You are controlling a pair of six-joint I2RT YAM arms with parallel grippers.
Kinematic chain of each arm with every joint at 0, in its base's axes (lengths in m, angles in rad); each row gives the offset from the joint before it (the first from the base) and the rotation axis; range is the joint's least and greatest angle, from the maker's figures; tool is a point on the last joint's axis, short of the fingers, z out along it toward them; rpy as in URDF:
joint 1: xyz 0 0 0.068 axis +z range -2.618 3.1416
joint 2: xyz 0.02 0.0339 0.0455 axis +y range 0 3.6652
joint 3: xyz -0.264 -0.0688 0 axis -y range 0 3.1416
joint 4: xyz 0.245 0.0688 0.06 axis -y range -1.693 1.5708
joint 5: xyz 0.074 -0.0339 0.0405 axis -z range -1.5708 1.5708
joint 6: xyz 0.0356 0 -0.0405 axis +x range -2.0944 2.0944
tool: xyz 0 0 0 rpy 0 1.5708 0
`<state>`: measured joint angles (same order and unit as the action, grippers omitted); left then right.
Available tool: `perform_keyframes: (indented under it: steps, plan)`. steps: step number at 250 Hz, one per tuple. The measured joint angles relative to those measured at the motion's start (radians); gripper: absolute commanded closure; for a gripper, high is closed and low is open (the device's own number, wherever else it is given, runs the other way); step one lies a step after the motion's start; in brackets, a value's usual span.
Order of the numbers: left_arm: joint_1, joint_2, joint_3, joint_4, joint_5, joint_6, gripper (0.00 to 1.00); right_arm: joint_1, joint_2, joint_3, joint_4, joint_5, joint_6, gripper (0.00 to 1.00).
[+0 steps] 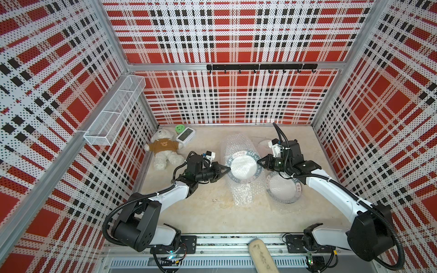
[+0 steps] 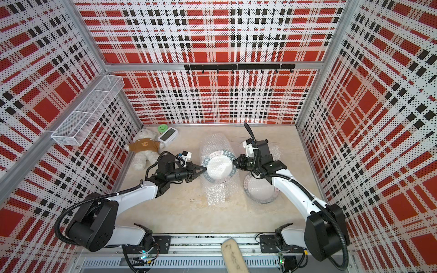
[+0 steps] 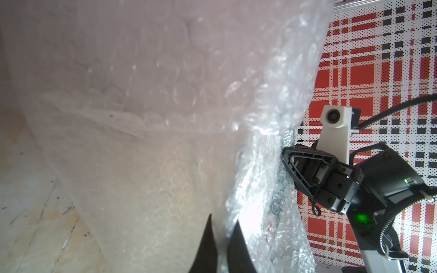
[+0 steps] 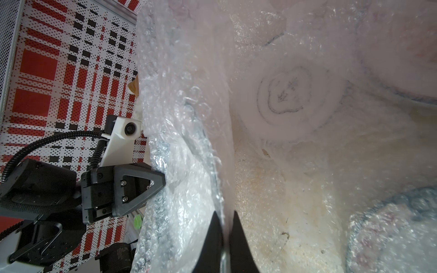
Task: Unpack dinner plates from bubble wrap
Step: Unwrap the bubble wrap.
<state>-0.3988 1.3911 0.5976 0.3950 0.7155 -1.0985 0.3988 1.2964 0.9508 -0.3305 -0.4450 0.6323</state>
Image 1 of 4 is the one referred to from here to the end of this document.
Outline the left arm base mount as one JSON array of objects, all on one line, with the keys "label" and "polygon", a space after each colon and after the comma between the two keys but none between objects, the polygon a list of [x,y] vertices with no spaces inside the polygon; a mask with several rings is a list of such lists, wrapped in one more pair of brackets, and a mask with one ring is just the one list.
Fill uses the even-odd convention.
[{"label": "left arm base mount", "polygon": [[170,245],[155,245],[150,254],[156,256],[163,269],[180,266],[188,254],[196,252],[198,237],[195,235],[177,236]]}]

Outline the green rimmed plate front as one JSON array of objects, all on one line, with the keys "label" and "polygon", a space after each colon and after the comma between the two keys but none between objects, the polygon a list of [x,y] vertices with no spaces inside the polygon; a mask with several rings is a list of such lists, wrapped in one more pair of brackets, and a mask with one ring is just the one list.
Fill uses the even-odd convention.
[{"label": "green rimmed plate front", "polygon": [[228,176],[239,184],[248,184],[259,178],[262,168],[257,164],[260,159],[253,151],[240,151],[231,155],[226,160],[226,166],[231,168]]}]

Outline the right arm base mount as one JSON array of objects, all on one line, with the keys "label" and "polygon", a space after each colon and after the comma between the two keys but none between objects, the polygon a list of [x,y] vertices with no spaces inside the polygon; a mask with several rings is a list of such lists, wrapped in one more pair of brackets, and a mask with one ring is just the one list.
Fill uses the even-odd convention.
[{"label": "right arm base mount", "polygon": [[285,233],[281,240],[289,253],[307,254],[305,263],[310,273],[323,273],[338,265],[336,248],[320,245],[308,234]]}]

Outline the bubble wrap sheet front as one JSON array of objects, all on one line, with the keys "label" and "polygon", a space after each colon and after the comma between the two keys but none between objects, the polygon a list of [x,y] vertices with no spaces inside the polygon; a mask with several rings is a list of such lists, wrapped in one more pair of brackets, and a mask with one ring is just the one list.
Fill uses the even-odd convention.
[{"label": "bubble wrap sheet front", "polygon": [[[227,135],[221,144],[221,155],[224,165],[226,160],[236,152],[253,151],[258,153],[253,142],[243,133],[234,133]],[[248,184],[239,184],[231,180],[228,174],[225,175],[226,182],[230,188],[234,203],[240,206],[246,206],[254,201],[256,195],[260,194],[265,186],[265,173],[262,169],[261,175],[255,181]]]}]

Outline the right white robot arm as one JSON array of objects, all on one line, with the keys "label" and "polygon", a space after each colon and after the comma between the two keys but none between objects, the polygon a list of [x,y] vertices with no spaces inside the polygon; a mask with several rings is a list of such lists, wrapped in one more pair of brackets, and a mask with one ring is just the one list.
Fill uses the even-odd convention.
[{"label": "right white robot arm", "polygon": [[390,270],[403,268],[405,250],[388,206],[366,201],[336,182],[320,165],[305,160],[297,141],[274,139],[269,142],[269,148],[272,152],[259,159],[258,165],[312,188],[351,224],[349,228],[330,228],[322,223],[307,227],[303,232],[303,245],[307,250],[317,251],[323,246],[342,248]]}]

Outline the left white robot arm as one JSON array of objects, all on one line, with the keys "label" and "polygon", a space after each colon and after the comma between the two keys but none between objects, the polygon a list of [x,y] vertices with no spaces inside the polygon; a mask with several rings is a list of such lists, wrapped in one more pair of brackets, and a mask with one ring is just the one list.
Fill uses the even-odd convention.
[{"label": "left white robot arm", "polygon": [[133,193],[127,202],[109,212],[102,224],[103,237],[137,252],[158,247],[177,252],[183,243],[182,232],[169,224],[159,225],[160,214],[189,198],[200,184],[216,183],[230,171],[230,167],[214,161],[212,152],[191,151],[174,169],[169,187],[146,195]]}]

